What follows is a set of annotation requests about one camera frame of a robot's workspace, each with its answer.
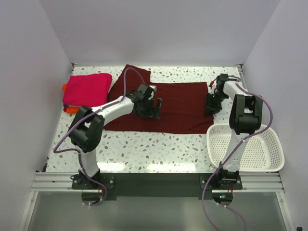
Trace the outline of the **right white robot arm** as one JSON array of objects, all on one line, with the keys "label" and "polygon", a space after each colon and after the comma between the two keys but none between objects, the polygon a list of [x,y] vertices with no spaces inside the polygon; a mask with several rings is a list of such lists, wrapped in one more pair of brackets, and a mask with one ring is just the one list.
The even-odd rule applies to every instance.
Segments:
[{"label": "right white robot arm", "polygon": [[210,82],[209,87],[212,91],[206,95],[206,116],[219,113],[225,99],[232,100],[229,117],[231,139],[227,153],[219,164],[219,167],[225,172],[238,172],[240,170],[240,161],[245,147],[252,135],[261,126],[263,101],[248,93],[246,89],[239,85],[239,82],[238,77],[220,74]]}]

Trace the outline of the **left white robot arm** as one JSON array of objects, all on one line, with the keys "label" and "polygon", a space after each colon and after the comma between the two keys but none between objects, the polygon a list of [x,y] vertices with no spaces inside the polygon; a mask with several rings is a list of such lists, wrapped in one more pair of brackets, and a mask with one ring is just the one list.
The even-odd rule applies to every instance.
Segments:
[{"label": "left white robot arm", "polygon": [[156,86],[142,83],[137,90],[132,90],[110,103],[93,108],[80,107],[69,128],[69,138],[81,152],[80,166],[84,174],[82,182],[89,189],[96,188],[100,183],[96,147],[101,141],[104,126],[132,113],[140,117],[159,118],[162,99],[154,101],[156,90]]}]

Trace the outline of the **dark red t-shirt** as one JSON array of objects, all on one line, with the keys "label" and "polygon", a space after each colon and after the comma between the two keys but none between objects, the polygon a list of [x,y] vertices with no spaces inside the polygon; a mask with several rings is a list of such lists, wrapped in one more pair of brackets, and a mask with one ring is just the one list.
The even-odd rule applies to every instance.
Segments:
[{"label": "dark red t-shirt", "polygon": [[160,98],[159,119],[124,115],[105,125],[111,131],[205,134],[214,118],[205,115],[208,87],[199,83],[157,83],[155,98]]}]

